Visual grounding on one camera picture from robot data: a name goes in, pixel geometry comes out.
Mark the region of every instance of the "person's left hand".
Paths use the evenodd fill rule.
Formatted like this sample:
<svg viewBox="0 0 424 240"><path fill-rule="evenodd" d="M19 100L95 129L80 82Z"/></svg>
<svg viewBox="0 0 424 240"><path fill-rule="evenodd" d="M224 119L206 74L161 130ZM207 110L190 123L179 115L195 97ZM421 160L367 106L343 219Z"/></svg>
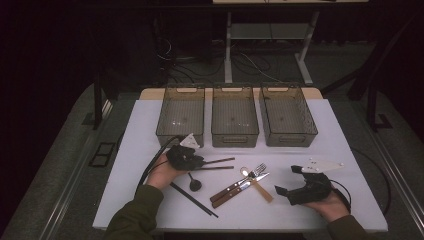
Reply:
<svg viewBox="0 0 424 240"><path fill-rule="evenodd" d="M167 187L176 177L188 173L174 169L168 162L166 154L160 155L147 177L146 185L153 186L159 190Z"/></svg>

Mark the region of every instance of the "chopsticks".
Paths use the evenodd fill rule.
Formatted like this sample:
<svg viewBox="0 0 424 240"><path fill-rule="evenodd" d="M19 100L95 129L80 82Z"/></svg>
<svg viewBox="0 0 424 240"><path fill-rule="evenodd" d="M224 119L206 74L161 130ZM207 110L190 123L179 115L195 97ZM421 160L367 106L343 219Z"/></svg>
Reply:
<svg viewBox="0 0 424 240"><path fill-rule="evenodd" d="M188 198L190 201L192 201L194 204L196 204L198 207L200 207L203 211L205 211L210 216L214 215L218 218L218 215L216 215L214 212L212 212L209 208L205 207L203 204L201 204L199 201L197 201L195 198L193 198L190 194L188 194L186 191L184 191L182 188L178 187L175 183L171 182L171 187L173 187L175 190L180 192L182 195L184 195L186 198Z"/></svg>

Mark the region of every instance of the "fork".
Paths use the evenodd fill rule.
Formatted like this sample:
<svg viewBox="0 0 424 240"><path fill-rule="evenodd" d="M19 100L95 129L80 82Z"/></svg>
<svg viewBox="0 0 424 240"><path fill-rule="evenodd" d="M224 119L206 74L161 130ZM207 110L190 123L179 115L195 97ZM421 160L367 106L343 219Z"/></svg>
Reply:
<svg viewBox="0 0 424 240"><path fill-rule="evenodd" d="M266 165L264 163L260 164L255 169L253 169L252 171L250 171L249 174L247 174L247 176L245 178L243 178L242 180L231 184L229 187L225 188L221 192L213 195L210 198L211 202L215 202L216 200L218 200L221 197L225 196L228 192L230 192L231 190L239 187L244 182L256 178L257 176L259 176L259 174L261 174L265 170L265 168L266 168Z"/></svg>

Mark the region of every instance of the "green sleeve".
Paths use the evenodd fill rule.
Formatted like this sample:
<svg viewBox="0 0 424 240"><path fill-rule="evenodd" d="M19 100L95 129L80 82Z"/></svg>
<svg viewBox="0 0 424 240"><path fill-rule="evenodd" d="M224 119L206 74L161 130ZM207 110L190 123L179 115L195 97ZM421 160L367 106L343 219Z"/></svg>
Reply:
<svg viewBox="0 0 424 240"><path fill-rule="evenodd" d="M355 217L348 215L337 219L327 225L327 230L333 240L376 240L377 238L367 233L356 221Z"/></svg>
<svg viewBox="0 0 424 240"><path fill-rule="evenodd" d="M115 213L104 239L153 239L149 233L156 228L156 214L162 200L159 189L140 186L134 200Z"/></svg>

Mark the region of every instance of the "person's right hand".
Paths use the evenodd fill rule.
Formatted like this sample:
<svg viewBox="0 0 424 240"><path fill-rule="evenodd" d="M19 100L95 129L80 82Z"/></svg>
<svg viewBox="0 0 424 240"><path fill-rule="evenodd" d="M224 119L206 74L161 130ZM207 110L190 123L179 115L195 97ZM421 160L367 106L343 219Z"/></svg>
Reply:
<svg viewBox="0 0 424 240"><path fill-rule="evenodd" d="M319 202L305 203L303 205L317 211L329 223L341 217L350 215L340 197L333 191L331 191L326 199Z"/></svg>

